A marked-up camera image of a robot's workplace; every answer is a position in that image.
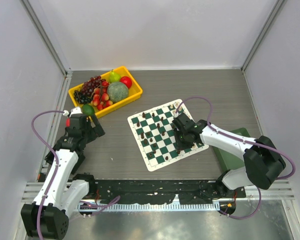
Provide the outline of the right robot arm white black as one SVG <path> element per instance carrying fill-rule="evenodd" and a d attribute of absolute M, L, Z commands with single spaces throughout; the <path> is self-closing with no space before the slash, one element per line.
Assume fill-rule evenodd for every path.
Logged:
<path fill-rule="evenodd" d="M 286 163 L 266 136 L 257 139 L 223 131 L 205 120 L 194 122 L 185 113 L 173 118 L 173 134 L 178 151 L 198 145 L 224 150 L 244 162 L 238 169 L 225 171 L 216 181 L 213 192 L 228 197 L 236 189 L 254 185 L 267 190 L 286 168 Z"/>

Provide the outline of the green white chess board mat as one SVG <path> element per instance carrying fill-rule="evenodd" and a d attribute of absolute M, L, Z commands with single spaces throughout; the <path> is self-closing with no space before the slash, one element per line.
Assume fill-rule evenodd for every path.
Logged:
<path fill-rule="evenodd" d="M 173 119 L 181 113 L 192 118 L 187 107 L 184 104 L 180 106 L 181 102 L 181 99 L 176 99 L 127 118 L 142 159 L 150 172 L 209 148 L 208 145 L 195 144 L 185 150 L 176 150 Z M 147 139 L 148 145 L 143 145 L 144 139 L 141 139 L 141 133 L 144 134 L 144 139 Z"/>

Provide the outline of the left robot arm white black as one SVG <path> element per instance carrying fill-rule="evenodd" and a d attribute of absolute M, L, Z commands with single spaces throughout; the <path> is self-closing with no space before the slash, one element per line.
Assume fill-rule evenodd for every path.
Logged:
<path fill-rule="evenodd" d="M 69 188 L 66 184 L 85 159 L 86 145 L 103 136 L 95 115 L 71 113 L 66 120 L 65 133 L 47 155 L 50 171 L 39 193 L 30 204 L 24 204 L 21 218 L 29 237 L 41 240 L 62 240 L 69 227 L 69 219 L 80 200 L 92 199 L 97 193 L 94 177 L 76 179 Z"/>

